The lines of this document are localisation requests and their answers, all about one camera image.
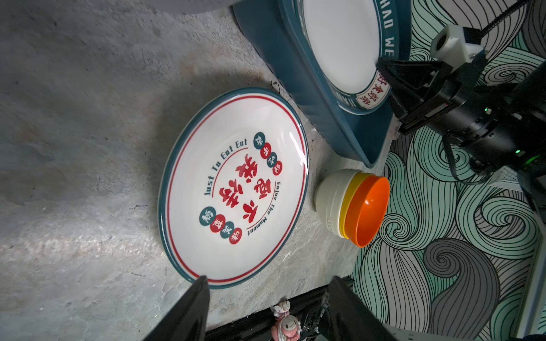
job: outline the swirl pattern wallpaper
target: swirl pattern wallpaper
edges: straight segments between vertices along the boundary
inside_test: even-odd
[[[411,60],[429,60],[447,24],[483,28],[516,0],[413,0]],[[520,82],[546,58],[546,2],[535,0],[482,45],[479,84]],[[454,147],[461,179],[478,178]],[[465,339],[508,340],[514,331],[539,230],[521,192],[468,186],[449,171],[441,137],[421,128],[393,142],[385,166],[387,215],[355,264],[355,292],[398,328]],[[540,333],[546,333],[546,309]]]

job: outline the figurine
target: figurine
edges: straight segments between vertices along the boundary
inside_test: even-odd
[[[290,315],[290,302],[284,301],[271,307],[277,322],[271,327],[271,334],[275,341],[298,341],[300,339],[300,321]]]

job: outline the white plate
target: white plate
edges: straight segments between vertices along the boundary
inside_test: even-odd
[[[342,109],[377,109],[390,86],[376,69],[398,57],[395,0],[298,0],[304,35]]]
[[[307,188],[305,133],[259,88],[222,95],[176,142],[159,193],[165,250],[190,281],[226,288],[264,268],[294,227]]]

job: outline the teal circle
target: teal circle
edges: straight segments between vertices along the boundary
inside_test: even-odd
[[[261,131],[254,135],[254,148],[262,149],[265,144],[265,135]]]
[[[277,164],[277,154],[275,152],[272,152],[271,155],[269,155],[268,157],[268,166],[270,168],[273,168],[275,167],[275,165]]]
[[[199,214],[199,222],[203,226],[212,224],[214,218],[216,218],[216,210],[214,209],[214,207],[211,206],[203,208],[203,210]]]
[[[224,228],[220,231],[220,236],[224,239],[232,236],[233,231],[235,231],[235,224],[232,222],[226,222]]]

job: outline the red circle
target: red circle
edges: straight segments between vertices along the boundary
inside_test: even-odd
[[[296,120],[294,119],[294,117],[290,114],[290,112],[284,108],[282,105],[280,105],[278,102],[270,99],[270,98],[267,98],[267,97],[264,97],[264,96],[258,96],[258,95],[249,95],[249,96],[245,96],[245,97],[239,97],[239,98],[235,98],[227,103],[224,103],[222,104],[221,106],[217,107],[216,109],[214,109],[214,111],[212,111],[207,117],[205,117],[201,123],[197,126],[197,128],[195,128],[194,132],[192,132],[192,134],[190,135],[190,137],[186,140],[185,142],[185,145],[183,146],[182,148],[182,151],[180,151],[179,155],[178,155],[178,158],[176,160],[176,163],[175,163],[175,166],[174,166],[174,169],[172,170],[171,172],[171,179],[169,181],[169,191],[168,191],[168,195],[167,195],[167,231],[168,231],[168,237],[169,237],[169,241],[170,241],[170,245],[173,247],[173,251],[176,255],[176,257],[178,258],[178,261],[180,261],[180,264],[182,265],[182,267],[184,269],[186,269],[195,279],[197,279],[199,277],[198,274],[196,274],[194,271],[192,271],[185,263],[184,261],[182,260],[182,258],[180,257],[180,254],[178,253],[178,250],[176,249],[176,246],[174,245],[174,242],[172,242],[173,240],[173,233],[171,231],[171,225],[170,225],[170,193],[171,193],[171,190],[173,188],[173,179],[174,179],[174,174],[176,173],[176,169],[178,168],[178,164],[180,162],[180,158],[182,157],[182,154],[184,152],[184,150],[186,149],[186,146],[187,146],[187,143],[191,140],[192,136],[195,134],[195,131],[197,131],[197,129],[199,129],[199,127],[201,127],[201,125],[209,118],[211,117],[215,112],[217,112],[218,110],[220,110],[221,108],[225,107],[226,105],[230,104],[230,103],[233,103],[233,102],[236,102],[236,101],[239,101],[239,100],[243,100],[243,99],[247,99],[247,98],[259,98],[259,99],[264,99],[264,100],[268,100],[272,103],[275,103],[276,105],[278,105],[292,120],[292,122],[294,123],[294,125],[296,126],[297,130],[298,130],[298,135],[299,135],[299,138],[300,138],[300,142],[301,142],[301,145],[303,146],[305,143],[304,143],[304,139],[303,139],[303,136],[301,134],[301,130],[299,129],[299,126],[296,122]],[[307,176],[307,172],[305,171],[306,169],[306,164],[304,164],[304,173],[303,173],[303,176],[302,176],[302,183],[301,183],[301,192],[300,192],[300,198],[298,200],[298,205],[297,207],[300,206],[301,204],[301,199],[302,199],[302,196],[303,196],[303,193],[304,193],[304,189],[305,189],[305,180],[306,180],[306,176]],[[226,283],[226,282],[230,282],[230,281],[234,281],[234,280],[237,280],[237,279],[240,279],[240,278],[243,278],[245,276],[247,276],[248,274],[252,273],[254,270],[256,270],[257,268],[259,268],[260,266],[262,266],[263,263],[265,263],[268,259],[271,258],[272,255],[274,255],[275,251],[277,251],[277,249],[279,248],[279,246],[282,244],[282,242],[285,240],[286,236],[288,235],[288,231],[290,231],[290,227],[292,226],[292,223],[294,222],[294,220],[296,219],[296,216],[298,215],[298,210],[296,210],[294,212],[294,215],[292,216],[292,220],[290,221],[290,224],[288,225],[288,228],[286,229],[286,231],[284,232],[284,235],[282,236],[281,240],[278,242],[277,246],[275,247],[275,249],[273,249],[269,255],[267,255],[267,257],[265,259],[263,259],[258,265],[256,265],[255,267],[253,267],[252,269],[250,269],[249,271],[241,274],[241,275],[238,275],[236,277],[233,277],[233,278],[227,278],[227,279],[211,279],[209,278],[209,283]]]
[[[282,172],[282,162],[277,161],[275,166],[273,166],[273,174],[279,175]]]
[[[241,240],[241,237],[242,237],[242,230],[239,228],[236,228],[235,230],[233,230],[233,234],[229,236],[229,242],[235,245]]]
[[[271,155],[271,145],[268,142],[266,142],[260,150],[260,155],[262,156],[262,159],[267,159],[269,155]]]
[[[214,233],[220,232],[224,228],[225,217],[221,214],[217,215],[216,218],[210,224],[210,230]]]

